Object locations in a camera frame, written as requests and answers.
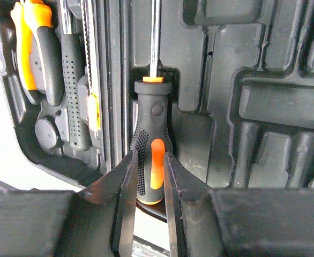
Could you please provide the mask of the black plastic tool case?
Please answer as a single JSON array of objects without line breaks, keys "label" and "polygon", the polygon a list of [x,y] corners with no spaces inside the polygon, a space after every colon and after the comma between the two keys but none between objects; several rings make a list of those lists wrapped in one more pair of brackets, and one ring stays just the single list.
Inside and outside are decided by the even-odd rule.
[{"label": "black plastic tool case", "polygon": [[[66,104],[30,103],[14,1],[0,1],[0,172],[85,187],[128,152],[148,73],[150,1],[95,1],[102,128],[70,147]],[[163,1],[160,70],[174,154],[213,188],[314,188],[314,1]]]}]

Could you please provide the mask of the black handled claw hammer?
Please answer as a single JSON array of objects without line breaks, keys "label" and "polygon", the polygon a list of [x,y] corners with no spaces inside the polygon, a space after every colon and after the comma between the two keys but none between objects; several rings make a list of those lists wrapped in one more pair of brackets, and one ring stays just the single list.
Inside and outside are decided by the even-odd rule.
[{"label": "black handled claw hammer", "polygon": [[72,149],[86,151],[90,148],[89,131],[81,120],[77,83],[83,75],[83,62],[79,37],[75,33],[72,14],[66,0],[59,2],[61,12],[62,65],[67,101],[69,137]]}]

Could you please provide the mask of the orange black pliers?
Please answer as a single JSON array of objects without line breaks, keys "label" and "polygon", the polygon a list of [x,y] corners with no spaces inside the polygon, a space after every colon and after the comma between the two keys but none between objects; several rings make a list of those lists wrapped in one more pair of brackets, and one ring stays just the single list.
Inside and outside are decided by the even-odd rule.
[{"label": "orange black pliers", "polygon": [[64,94],[61,46],[52,23],[52,10],[44,1],[15,2],[10,16],[16,29],[19,78],[31,104],[41,95],[52,106]]}]

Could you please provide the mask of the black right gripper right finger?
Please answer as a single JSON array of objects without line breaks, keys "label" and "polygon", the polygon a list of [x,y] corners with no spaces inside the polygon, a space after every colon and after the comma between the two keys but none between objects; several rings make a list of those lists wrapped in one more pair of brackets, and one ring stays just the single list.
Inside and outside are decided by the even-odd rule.
[{"label": "black right gripper right finger", "polygon": [[314,256],[314,189],[213,189],[164,158],[171,256]]}]

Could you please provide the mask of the black handled screwdriver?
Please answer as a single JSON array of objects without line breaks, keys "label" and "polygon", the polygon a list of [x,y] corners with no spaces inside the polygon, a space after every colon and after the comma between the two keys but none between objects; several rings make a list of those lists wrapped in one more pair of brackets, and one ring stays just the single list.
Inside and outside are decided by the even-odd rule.
[{"label": "black handled screwdriver", "polygon": [[163,199],[164,156],[172,150],[167,129],[172,85],[159,76],[161,1],[152,1],[149,75],[136,81],[138,119],[131,148],[138,152],[137,199],[155,205]]}]

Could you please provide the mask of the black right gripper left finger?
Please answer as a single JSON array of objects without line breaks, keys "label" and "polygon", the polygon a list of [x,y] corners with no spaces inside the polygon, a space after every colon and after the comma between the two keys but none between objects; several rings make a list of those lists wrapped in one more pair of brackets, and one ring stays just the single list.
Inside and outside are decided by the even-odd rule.
[{"label": "black right gripper left finger", "polygon": [[131,256],[138,153],[80,192],[0,191],[0,256]]}]

